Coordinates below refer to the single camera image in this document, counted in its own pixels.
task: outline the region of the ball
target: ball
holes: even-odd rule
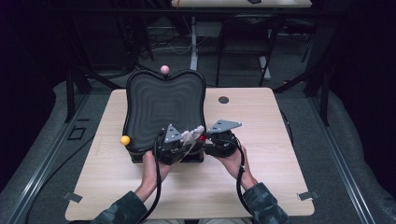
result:
[[[168,75],[168,73],[169,73],[169,67],[168,67],[167,65],[163,65],[163,66],[161,67],[161,73],[164,74],[164,75]]]
[[[120,142],[126,146],[131,142],[131,138],[129,138],[129,136],[127,135],[123,135],[122,138],[120,139]]]

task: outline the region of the pink ball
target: pink ball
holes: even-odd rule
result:
[[[169,67],[167,65],[163,65],[161,67],[161,73],[167,75],[169,73]]]

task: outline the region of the person's left hand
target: person's left hand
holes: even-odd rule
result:
[[[174,167],[176,164],[178,164],[178,162],[175,162],[172,165],[166,165],[159,162],[161,181],[165,180],[172,167]],[[142,183],[134,193],[137,195],[137,197],[140,198],[142,202],[145,202],[146,199],[151,195],[151,193],[156,188],[157,188],[157,168],[155,166],[154,155],[150,150],[147,151],[145,155],[143,155]]]

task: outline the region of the contoured black pad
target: contoured black pad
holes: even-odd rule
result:
[[[126,94],[128,112],[122,135],[131,138],[126,148],[133,155],[153,148],[156,136],[169,124],[180,133],[205,127],[205,80],[195,71],[169,77],[140,71],[129,77]]]

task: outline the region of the person's right arm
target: person's right arm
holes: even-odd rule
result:
[[[264,186],[258,183],[250,172],[246,149],[242,147],[245,154],[245,172],[242,174],[241,185],[245,190],[243,194],[247,207],[254,219],[254,223],[291,223],[291,219],[286,212],[277,204],[277,199]],[[235,153],[226,158],[217,158],[235,179],[238,176],[241,165],[241,153]]]

